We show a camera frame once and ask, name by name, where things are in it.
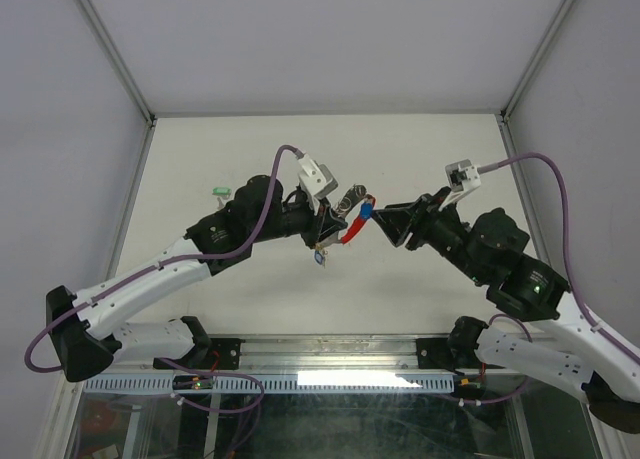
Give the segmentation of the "metal key holder red handle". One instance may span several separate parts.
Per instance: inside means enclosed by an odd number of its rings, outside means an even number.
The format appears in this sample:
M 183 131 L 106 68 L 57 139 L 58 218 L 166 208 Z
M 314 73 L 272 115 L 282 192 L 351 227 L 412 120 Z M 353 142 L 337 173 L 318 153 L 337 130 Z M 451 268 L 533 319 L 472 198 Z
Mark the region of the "metal key holder red handle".
M 339 234 L 339 241 L 330 246 L 347 245 L 361 232 L 371 218 L 364 221 L 359 217 L 360 206 L 364 201 L 374 201 L 376 205 L 376 198 L 370 194 L 366 186 L 362 184 L 354 184 L 351 186 L 340 199 L 334 210 L 340 217 L 346 220 L 348 227 Z M 321 267 L 326 266 L 328 248 L 330 246 L 314 247 L 314 261 Z

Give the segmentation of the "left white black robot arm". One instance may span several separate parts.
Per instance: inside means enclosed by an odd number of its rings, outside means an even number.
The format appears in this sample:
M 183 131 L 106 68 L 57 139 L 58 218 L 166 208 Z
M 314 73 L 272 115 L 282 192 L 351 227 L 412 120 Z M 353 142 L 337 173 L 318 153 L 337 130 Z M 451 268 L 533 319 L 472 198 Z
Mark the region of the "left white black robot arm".
M 164 324 L 135 324 L 132 317 L 249 259 L 256 243 L 298 235 L 313 249 L 346 227 L 328 199 L 313 201 L 302 186 L 286 194 L 278 180 L 252 177 L 221 210 L 200 219 L 145 265 L 91 288 L 73 292 L 60 285 L 46 294 L 47 334 L 65 378 L 81 382 L 117 361 L 167 358 L 201 366 L 210 339 L 196 317 Z

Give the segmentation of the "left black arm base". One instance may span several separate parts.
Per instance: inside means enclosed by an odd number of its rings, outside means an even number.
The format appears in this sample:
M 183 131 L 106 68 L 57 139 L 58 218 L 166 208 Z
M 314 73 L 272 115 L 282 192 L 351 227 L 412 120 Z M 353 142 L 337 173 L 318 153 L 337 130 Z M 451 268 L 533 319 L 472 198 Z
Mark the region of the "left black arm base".
M 244 340 L 238 337 L 212 336 L 205 352 L 189 352 L 183 358 L 172 359 L 172 362 L 194 370 L 235 371 L 240 366 L 243 343 Z

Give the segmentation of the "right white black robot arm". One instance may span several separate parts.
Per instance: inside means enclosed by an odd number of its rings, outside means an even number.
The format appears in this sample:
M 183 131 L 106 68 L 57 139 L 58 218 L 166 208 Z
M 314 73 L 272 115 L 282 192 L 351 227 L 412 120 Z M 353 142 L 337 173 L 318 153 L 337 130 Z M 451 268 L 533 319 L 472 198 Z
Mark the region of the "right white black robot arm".
M 593 416 L 628 434 L 639 431 L 639 365 L 587 321 L 568 282 L 524 249 L 528 234 L 501 208 L 473 225 L 448 205 L 447 188 L 413 203 L 373 211 L 391 244 L 410 251 L 428 245 L 486 290 L 503 314 L 563 342 L 561 352 L 522 340 L 469 316 L 459 317 L 447 338 L 452 362 L 474 361 L 511 369 L 586 404 Z

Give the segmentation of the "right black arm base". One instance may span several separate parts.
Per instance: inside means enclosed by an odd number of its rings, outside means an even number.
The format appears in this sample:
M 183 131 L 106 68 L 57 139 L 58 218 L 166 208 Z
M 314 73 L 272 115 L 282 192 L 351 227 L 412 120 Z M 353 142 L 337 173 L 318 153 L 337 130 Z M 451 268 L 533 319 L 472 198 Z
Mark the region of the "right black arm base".
M 419 337 L 415 348 L 419 369 L 443 369 L 458 375 L 481 371 L 482 364 L 476 356 L 478 339 Z

